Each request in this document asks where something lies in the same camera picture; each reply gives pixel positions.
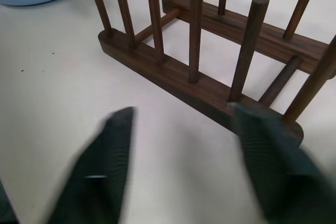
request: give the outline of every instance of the white table surface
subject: white table surface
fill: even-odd
[[[104,1],[124,31],[117,0]],[[285,28],[296,1],[270,0],[265,22]],[[228,0],[227,8],[247,15],[250,2]],[[335,3],[311,0],[297,33],[329,43]],[[148,0],[129,5],[139,32],[150,23]],[[235,135],[104,54],[101,30],[93,0],[0,6],[0,179],[21,224],[44,223],[76,154],[125,106],[137,116],[123,223],[263,222]],[[188,24],[165,28],[164,47],[187,63]],[[202,72],[231,85],[238,53],[202,31]],[[243,93],[259,99],[283,66],[255,53]],[[307,76],[297,71],[272,108],[284,113]],[[298,119],[303,147],[327,174],[336,166],[335,97],[333,79]]]

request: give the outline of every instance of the wooden plate rack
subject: wooden plate rack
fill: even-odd
[[[232,132],[234,111],[228,102],[262,105],[271,111],[269,106],[299,69],[310,76],[281,116],[289,132],[302,141],[296,119],[336,74],[336,36],[327,45],[295,34],[309,0],[298,0],[286,30],[264,23],[269,0],[252,0],[248,17],[226,10],[226,0],[219,0],[218,7],[203,0],[162,0],[166,15],[161,17],[159,0],[149,0],[152,24],[137,35],[127,0],[118,0],[125,34],[111,28],[103,0],[95,2],[104,26],[98,38],[105,53]],[[162,27],[176,18],[190,24],[189,66],[164,53]],[[198,70],[202,29],[241,44],[231,88]],[[154,48],[143,43],[151,35]],[[259,101],[241,93],[254,51],[286,64]]]

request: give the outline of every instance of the wooden dish rack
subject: wooden dish rack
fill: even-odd
[[[149,0],[151,25],[134,34],[127,0],[118,0],[125,33],[111,27],[103,0],[95,0],[104,31],[99,35],[105,53],[152,81],[170,94],[235,132],[234,110],[230,102],[262,105],[267,110],[299,69],[309,78],[282,117],[288,131],[301,142],[302,128],[296,119],[324,83],[336,74],[336,36],[330,45],[295,34],[309,0],[298,0],[286,30],[264,23],[269,0],[252,0],[248,17],[203,0]],[[189,66],[166,55],[162,27],[174,19],[190,24]],[[210,31],[241,45],[232,87],[199,72],[201,30]],[[143,41],[153,35],[154,48]],[[241,92],[254,51],[286,64],[259,101]]]

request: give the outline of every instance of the dark wooden rack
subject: dark wooden rack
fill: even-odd
[[[302,128],[296,119],[324,83],[336,73],[336,36],[326,45],[295,34],[309,0],[298,0],[286,30],[264,23],[269,0],[252,0],[248,17],[203,0],[149,0],[151,25],[134,34],[127,0],[118,0],[126,33],[111,28],[103,0],[95,0],[103,26],[98,38],[105,53],[176,96],[212,120],[235,132],[234,111],[230,102],[269,108],[288,80],[299,69],[310,76],[282,117],[288,131],[302,141]],[[174,19],[190,23],[189,66],[164,53],[162,27]],[[202,29],[241,45],[232,83],[223,83],[199,72]],[[143,43],[153,35],[154,48]],[[254,54],[258,51],[286,64],[259,101],[241,92]]]

